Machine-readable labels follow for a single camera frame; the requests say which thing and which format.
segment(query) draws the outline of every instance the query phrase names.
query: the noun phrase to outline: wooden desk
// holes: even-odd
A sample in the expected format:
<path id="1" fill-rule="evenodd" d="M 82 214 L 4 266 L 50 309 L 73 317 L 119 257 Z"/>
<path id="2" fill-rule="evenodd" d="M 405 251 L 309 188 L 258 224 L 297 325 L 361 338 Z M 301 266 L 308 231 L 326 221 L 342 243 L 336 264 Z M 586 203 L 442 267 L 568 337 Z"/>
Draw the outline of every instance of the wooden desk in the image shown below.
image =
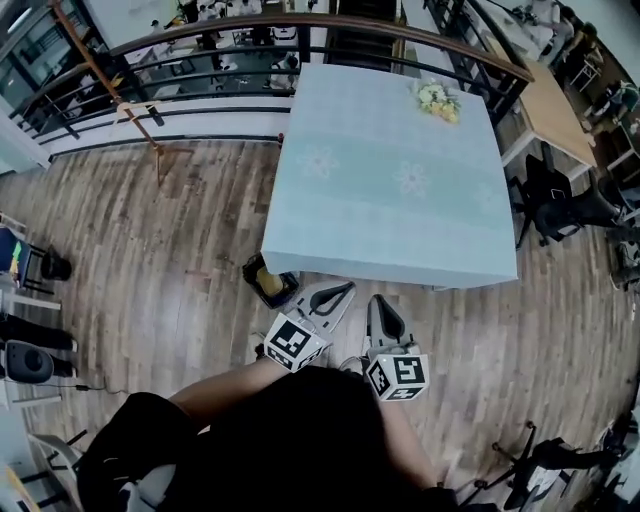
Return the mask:
<path id="1" fill-rule="evenodd" d="M 495 39 L 487 37 L 487 41 L 496 55 L 506 58 Z M 532 60 L 525 59 L 525 62 L 535 80 L 520 95 L 526 130 L 503 153 L 502 165 L 506 166 L 532 140 L 538 139 L 577 160 L 576 166 L 567 173 L 568 178 L 574 180 L 597 165 L 587 134 L 582 131 L 578 116 L 549 68 Z"/>
<path id="2" fill-rule="evenodd" d="M 9 466 L 5 466 L 5 479 L 9 487 L 14 491 L 12 497 L 15 497 L 16 506 L 20 509 L 28 510 L 29 512 L 41 512 L 41 508 L 38 506 L 36 500 L 31 497 L 29 491 L 20 480 L 20 477 L 16 475 L 15 471 Z"/>

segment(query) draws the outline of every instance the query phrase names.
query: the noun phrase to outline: staircase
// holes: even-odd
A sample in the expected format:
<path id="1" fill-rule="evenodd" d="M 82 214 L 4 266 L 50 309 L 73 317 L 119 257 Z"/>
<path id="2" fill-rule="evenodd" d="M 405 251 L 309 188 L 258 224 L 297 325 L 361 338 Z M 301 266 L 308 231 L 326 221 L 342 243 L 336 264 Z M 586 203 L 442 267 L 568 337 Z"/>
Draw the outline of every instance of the staircase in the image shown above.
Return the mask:
<path id="1" fill-rule="evenodd" d="M 393 23 L 395 10 L 396 0 L 340 0 L 338 14 Z M 378 60 L 375 56 L 391 57 L 393 42 L 393 38 L 390 37 L 337 30 L 331 47 L 343 50 L 343 53 L 331 55 L 329 63 L 389 71 L 391 64 Z"/>

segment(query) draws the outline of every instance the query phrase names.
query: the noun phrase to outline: black chair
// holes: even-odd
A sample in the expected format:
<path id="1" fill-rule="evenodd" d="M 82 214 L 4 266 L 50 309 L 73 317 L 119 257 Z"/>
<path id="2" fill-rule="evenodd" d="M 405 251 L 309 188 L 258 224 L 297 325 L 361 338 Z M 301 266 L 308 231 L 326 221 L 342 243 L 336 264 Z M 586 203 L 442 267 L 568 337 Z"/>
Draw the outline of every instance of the black chair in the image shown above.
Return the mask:
<path id="1" fill-rule="evenodd" d="M 589 171 L 589 188 L 573 196 L 571 182 L 553 166 L 547 143 L 542 143 L 542 154 L 543 160 L 527 156 L 524 184 L 517 177 L 509 180 L 509 188 L 517 188 L 521 197 L 521 202 L 513 202 L 513 210 L 525 215 L 516 249 L 520 249 L 532 222 L 541 235 L 543 247 L 549 244 L 549 238 L 559 242 L 587 225 L 617 225 L 622 210 L 607 200 L 592 171 Z"/>
<path id="2" fill-rule="evenodd" d="M 462 505 L 468 505 L 482 491 L 492 489 L 513 477 L 513 481 L 510 483 L 513 490 L 504 504 L 504 510 L 528 511 L 532 509 L 534 503 L 549 494 L 558 479 L 565 484 L 562 496 L 568 492 L 575 471 L 568 474 L 564 470 L 590 469 L 595 466 L 612 467 L 618 460 L 618 457 L 609 451 L 578 453 L 578 450 L 572 449 L 560 437 L 543 441 L 533 448 L 536 426 L 531 421 L 528 421 L 526 426 L 531 430 L 531 433 L 520 457 L 515 458 L 502 449 L 498 443 L 494 443 L 493 450 L 509 459 L 512 466 L 491 483 L 485 480 L 476 480 L 476 490 Z"/>

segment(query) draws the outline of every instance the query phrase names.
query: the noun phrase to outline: white cube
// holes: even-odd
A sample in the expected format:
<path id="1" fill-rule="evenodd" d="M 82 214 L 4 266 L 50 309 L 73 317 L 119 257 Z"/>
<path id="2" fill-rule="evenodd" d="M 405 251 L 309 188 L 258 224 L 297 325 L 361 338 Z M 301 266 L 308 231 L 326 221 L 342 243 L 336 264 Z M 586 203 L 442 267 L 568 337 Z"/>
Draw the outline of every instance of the white cube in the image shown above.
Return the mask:
<path id="1" fill-rule="evenodd" d="M 264 353 L 290 372 L 304 368 L 329 343 L 282 313 L 278 314 L 264 339 Z"/>
<path id="2" fill-rule="evenodd" d="M 429 387 L 429 356 L 379 354 L 367 377 L 380 400 L 413 400 Z"/>

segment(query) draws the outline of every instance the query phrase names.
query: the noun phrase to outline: office chair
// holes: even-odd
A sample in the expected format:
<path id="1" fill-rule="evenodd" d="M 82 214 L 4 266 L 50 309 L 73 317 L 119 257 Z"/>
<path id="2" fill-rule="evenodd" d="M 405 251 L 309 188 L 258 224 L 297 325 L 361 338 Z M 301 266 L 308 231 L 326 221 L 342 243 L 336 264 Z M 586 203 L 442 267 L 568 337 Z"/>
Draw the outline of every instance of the office chair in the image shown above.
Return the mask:
<path id="1" fill-rule="evenodd" d="M 87 431 L 83 430 L 69 441 L 63 441 L 54 435 L 28 434 L 29 440 L 40 448 L 46 458 L 48 470 L 23 478 L 22 482 L 49 478 L 50 487 L 57 491 L 38 503 L 40 508 L 66 501 L 72 510 L 82 510 L 78 496 L 77 472 L 83 453 L 73 445 L 86 434 Z"/>
<path id="2" fill-rule="evenodd" d="M 509 180 L 509 188 L 516 187 L 521 197 L 521 202 L 512 204 L 513 210 L 525 215 L 516 249 L 520 249 L 532 222 L 541 235 L 542 247 L 549 244 L 549 238 L 559 242 L 587 225 L 616 225 L 622 210 L 607 200 L 592 171 L 589 188 L 573 196 L 571 182 L 554 168 L 551 148 L 546 142 L 542 143 L 542 154 L 542 160 L 527 156 L 524 184 L 517 177 Z"/>
<path id="3" fill-rule="evenodd" d="M 51 354 L 41 348 L 11 340 L 0 347 L 0 367 L 12 381 L 41 384 L 53 376 L 55 363 Z"/>
<path id="4" fill-rule="evenodd" d="M 482 491 L 492 489 L 513 477 L 510 483 L 513 490 L 504 504 L 504 510 L 528 511 L 534 503 L 549 494 L 558 478 L 565 484 L 562 496 L 568 492 L 575 471 L 568 474 L 564 470 L 590 469 L 595 466 L 610 467 L 618 460 L 618 457 L 609 451 L 578 453 L 578 450 L 572 449 L 560 437 L 543 441 L 532 450 L 537 428 L 531 421 L 526 423 L 526 427 L 531 430 L 531 433 L 519 458 L 506 452 L 498 443 L 491 446 L 494 451 L 509 459 L 512 466 L 491 483 L 476 480 L 476 490 L 462 502 L 463 506 L 471 503 Z"/>

